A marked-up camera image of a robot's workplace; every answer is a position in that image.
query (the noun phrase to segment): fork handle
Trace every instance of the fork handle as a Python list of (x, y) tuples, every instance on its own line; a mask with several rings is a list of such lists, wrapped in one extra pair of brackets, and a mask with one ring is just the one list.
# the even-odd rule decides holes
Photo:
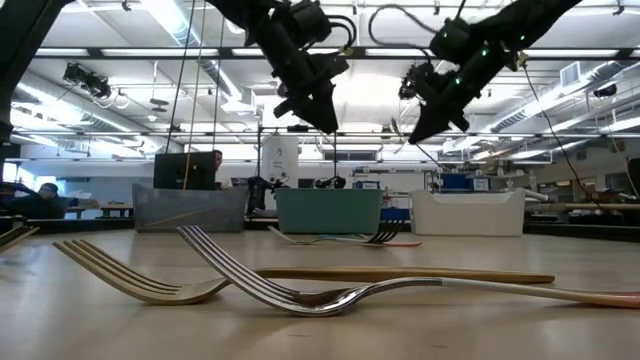
[(447, 277), (519, 284), (546, 284), (555, 280), (555, 276), (549, 274), (426, 267), (287, 267), (262, 268), (257, 269), (256, 272), (267, 278), (341, 282), (377, 282), (401, 277)]

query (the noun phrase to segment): ceiling duct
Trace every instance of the ceiling duct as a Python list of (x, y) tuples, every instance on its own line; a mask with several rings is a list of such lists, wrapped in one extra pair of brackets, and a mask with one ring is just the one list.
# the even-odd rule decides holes
[[(42, 79), (32, 73), (26, 72), (20, 83), (16, 87), (16, 90), (20, 92), (29, 93), (31, 97), (37, 100), (36, 104), (43, 104), (45, 106), (56, 107), (60, 115), (54, 116), (58, 118), (65, 114), (69, 116), (77, 116), (83, 121), (90, 121), (92, 126), (96, 128), (116, 129), (114, 131), (122, 132), (122, 136), (127, 136), (127, 132), (147, 132), (149, 129), (139, 125), (138, 123), (122, 117), (110, 110), (103, 109), (100, 106), (85, 100), (81, 96), (78, 96), (72, 92), (61, 88), (52, 82)], [(158, 136), (142, 136), (141, 140), (151, 141), (156, 145), (156, 152), (164, 152), (166, 147), (166, 138)], [(169, 143), (169, 152), (182, 152), (183, 148), (175, 141)]]
[[(536, 94), (540, 99), (539, 103), (536, 100), (535, 95), (531, 94), (523, 100), (520, 106), (498, 114), (494, 121), (478, 132), (501, 132), (521, 121), (541, 114), (543, 110), (547, 111), (558, 106), (565, 101), (570, 100), (577, 94), (591, 92), (609, 82), (618, 82), (623, 73), (634, 68), (637, 64), (638, 62), (635, 61), (608, 61), (596, 66), (588, 67), (582, 62), (574, 63), (562, 70), (562, 74), (565, 74), (565, 76), (562, 77), (562, 81), (565, 82), (565, 86), (563, 86), (562, 82), (558, 80), (540, 90), (536, 90)], [(578, 69), (581, 75), (573, 79), (567, 79), (566, 75), (569, 73), (575, 73), (576, 69)], [(461, 149), (468, 148), (480, 140), (482, 140), (480, 137), (458, 139), (445, 143), (444, 150), (446, 152), (459, 151)]]
[[(187, 41), (189, 41), (189, 47), (198, 48), (204, 46), (200, 39), (198, 27), (195, 24), (192, 24), (189, 31), (189, 16), (187, 16), (187, 10), (181, 0), (141, 0), (141, 2), (149, 14), (171, 35), (176, 44), (185, 47), (187, 46)], [(242, 93), (231, 82), (227, 74), (219, 68), (217, 61), (197, 60), (196, 62), (211, 81), (219, 87), (225, 99), (228, 101), (242, 101)]]

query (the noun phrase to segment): teal bin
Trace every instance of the teal bin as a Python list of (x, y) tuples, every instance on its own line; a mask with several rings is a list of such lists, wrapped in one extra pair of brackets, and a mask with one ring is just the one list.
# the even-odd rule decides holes
[(280, 231), (294, 234), (375, 234), (382, 190), (276, 189)]

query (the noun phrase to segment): desk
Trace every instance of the desk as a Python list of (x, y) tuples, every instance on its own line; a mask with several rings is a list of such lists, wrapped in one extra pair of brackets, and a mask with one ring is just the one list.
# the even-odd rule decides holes
[(83, 207), (78, 207), (78, 206), (72, 206), (67, 208), (67, 210), (65, 211), (67, 214), (70, 213), (75, 213), (76, 214), (76, 219), (82, 219), (82, 213), (87, 210), (86, 208)]
[[(177, 234), (85, 233), (136, 270), (190, 283), (218, 275)], [(147, 306), (50, 247), (69, 235), (34, 235), (30, 271), (0, 267), (0, 359), (602, 360), (636, 359), (639, 310), (567, 305), (518, 295), (413, 288), (379, 294), (348, 313), (303, 319), (237, 288), (194, 306)], [(637, 291), (638, 244), (525, 235), (414, 237), (414, 249), (340, 243), (287, 245), (266, 231), (215, 234), (238, 261), (260, 266), (432, 266), (549, 272), (556, 286)], [(296, 236), (300, 239), (311, 237)], [(300, 290), (344, 283), (278, 280)], [(37, 339), (25, 346), (25, 339)]]
[(131, 204), (102, 205), (100, 206), (100, 210), (102, 210), (103, 217), (111, 217), (112, 211), (119, 211), (120, 217), (127, 217), (127, 211), (128, 211), (129, 212), (128, 217), (133, 217), (133, 205)]

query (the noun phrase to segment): ceiling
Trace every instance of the ceiling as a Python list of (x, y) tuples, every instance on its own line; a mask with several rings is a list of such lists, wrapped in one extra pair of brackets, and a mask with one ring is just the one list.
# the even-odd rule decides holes
[[(158, 1), (158, 6), (167, 0)], [(68, 5), (56, 20), (43, 46), (46, 47), (176, 47), (176, 42), (164, 30), (159, 22), (145, 8), (143, 2), (130, 0), (132, 10), (125, 12), (120, 1), (84, 0)], [(184, 1), (187, 13), (192, 8), (192, 1)], [(353, 14), (353, 4), (357, 4), (357, 15)], [(434, 15), (431, 1), (398, 1), (399, 5), (410, 6), (408, 10), (426, 24), (440, 28), (446, 16), (455, 12), (459, 1), (441, 0), (440, 15)], [(500, 0), (469, 0), (462, 17), (476, 22), (495, 13), (508, 1)], [(640, 44), (640, 1), (623, 1), (626, 11), (618, 16), (612, 15), (616, 9), (616, 1), (585, 0), (579, 6), (563, 16), (553, 28), (542, 37), (534, 47), (637, 47)], [(374, 46), (366, 28), (371, 14), (383, 1), (372, 0), (327, 0), (322, 2), (322, 8), (327, 14), (349, 16), (356, 21), (361, 29), (358, 34), (358, 45)], [(195, 1), (194, 28), (200, 30), (199, 24), (205, 17), (202, 40), (206, 46), (212, 47), (242, 47), (243, 34), (234, 34), (225, 25), (217, 9), (203, 1)], [(427, 46), (431, 34), (421, 30), (409, 19), (395, 10), (380, 13), (374, 24), (374, 32), (380, 39), (390, 42), (415, 43)], [(346, 34), (337, 29), (320, 44), (322, 46), (340, 46), (346, 42)], [(129, 99), (128, 106), (123, 109), (115, 105), (123, 105), (124, 98), (120, 98), (108, 108), (118, 115), (139, 125), (154, 130), (167, 131), (174, 107), (176, 85), (178, 83), (182, 62), (179, 60), (163, 60), (158, 63), (156, 78), (157, 88), (154, 90), (154, 62), (147, 60), (60, 60), (34, 59), (29, 71), (54, 84), (68, 88), (62, 80), (62, 74), (69, 62), (81, 64), (87, 70), (109, 78), (109, 84), (121, 90)], [(400, 118), (404, 129), (410, 130), (419, 116), (419, 108), (415, 103), (403, 101), (398, 97), (398, 87), (401, 78), (414, 60), (349, 60), (350, 69), (336, 77), (334, 83), (334, 104), (339, 123), (343, 129), (357, 129), (357, 131), (379, 131), (381, 125), (388, 125), (392, 117)], [(569, 61), (532, 61), (529, 63), (529, 75), (537, 89), (541, 91), (545, 86), (559, 80), (559, 71), (569, 65)], [(270, 115), (271, 109), (282, 99), (275, 96), (274, 79), (271, 77), (271, 67), (265, 60), (221, 60), (220, 68), (238, 87), (249, 87), (255, 90), (256, 104), (263, 105), (266, 126), (292, 125), (299, 119), (288, 115), (275, 119)], [(442, 64), (439, 71), (451, 69), (450, 64)], [(621, 92), (633, 92), (638, 81), (635, 77), (625, 77), (621, 85)], [(253, 114), (227, 113), (220, 110), (225, 100), (215, 94), (215, 83), (203, 72), (195, 61), (184, 63), (184, 73), (178, 91), (177, 107), (175, 108), (175, 123), (188, 125), (192, 120), (204, 123), (201, 129), (211, 126), (213, 119), (227, 124), (222, 131), (242, 131), (246, 128), (255, 129), (257, 118)], [(71, 92), (90, 100), (88, 94), (81, 89), (73, 88)], [(517, 107), (531, 95), (527, 79), (522, 71), (510, 72), (504, 70), (493, 79), (483, 90), (482, 97), (476, 99), (465, 109), (467, 118), (474, 122), (476, 128), (481, 124), (492, 121), (497, 114), (504, 113)], [(151, 97), (169, 102), (166, 113), (154, 113)], [(101, 104), (109, 105), (113, 99)], [(593, 104), (602, 106), (608, 100), (592, 99)], [(554, 122), (562, 122), (576, 113), (583, 113), (586, 109), (584, 95), (576, 96), (569, 102), (548, 109)], [(157, 120), (150, 121), (149, 115), (157, 116)], [(527, 121), (517, 124), (519, 131), (539, 132), (548, 128), (545, 122)], [(29, 127), (39, 130), (37, 125)], [(210, 138), (194, 139), (195, 142), (211, 142)], [(221, 142), (238, 142), (238, 138), (221, 138)], [(431, 143), (442, 143), (440, 139)]]

